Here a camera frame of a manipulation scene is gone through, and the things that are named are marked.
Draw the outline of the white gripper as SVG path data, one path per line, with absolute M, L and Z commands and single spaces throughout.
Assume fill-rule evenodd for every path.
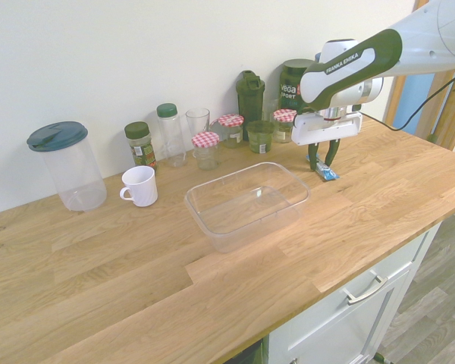
M 336 121 L 327 121 L 315 113 L 297 115 L 293 122 L 291 140 L 298 146 L 308 145 L 310 168 L 316 171 L 319 143 L 330 141 L 325 156 L 325 164 L 330 167 L 337 154 L 340 139 L 357 135 L 361 126 L 362 114 L 359 112 L 349 113 Z

